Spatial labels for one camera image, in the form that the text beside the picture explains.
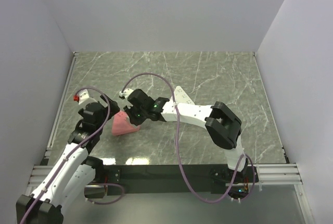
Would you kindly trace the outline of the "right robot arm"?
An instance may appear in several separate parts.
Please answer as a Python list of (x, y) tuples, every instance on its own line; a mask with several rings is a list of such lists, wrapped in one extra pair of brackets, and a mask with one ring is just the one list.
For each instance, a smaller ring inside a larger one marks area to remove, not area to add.
[(213, 143), (224, 150), (228, 175), (235, 182), (246, 175), (247, 159), (241, 144), (241, 120), (222, 102), (214, 105), (196, 105), (181, 86), (177, 86), (171, 98), (153, 99), (141, 89), (125, 89), (119, 97), (128, 101), (124, 111), (130, 123), (141, 125), (145, 120), (180, 122), (207, 130)]

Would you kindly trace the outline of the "pink triangular power strip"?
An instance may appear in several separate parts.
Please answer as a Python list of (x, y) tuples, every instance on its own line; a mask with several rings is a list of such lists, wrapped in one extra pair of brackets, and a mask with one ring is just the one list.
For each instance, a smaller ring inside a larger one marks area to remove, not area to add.
[(140, 126), (135, 126), (130, 123), (129, 116), (124, 111), (120, 111), (114, 115), (111, 133), (114, 136), (120, 136), (137, 132)]

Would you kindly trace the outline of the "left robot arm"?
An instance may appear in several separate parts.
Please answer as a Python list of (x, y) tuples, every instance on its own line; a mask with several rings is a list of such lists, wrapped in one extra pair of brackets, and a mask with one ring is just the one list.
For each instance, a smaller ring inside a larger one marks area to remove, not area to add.
[(90, 153), (100, 141), (107, 121), (120, 109), (104, 93), (100, 97), (106, 106), (90, 97), (86, 89), (74, 95), (81, 119), (46, 178), (30, 195), (17, 200), (18, 223), (63, 223), (66, 210), (85, 186), (105, 178), (103, 161)]

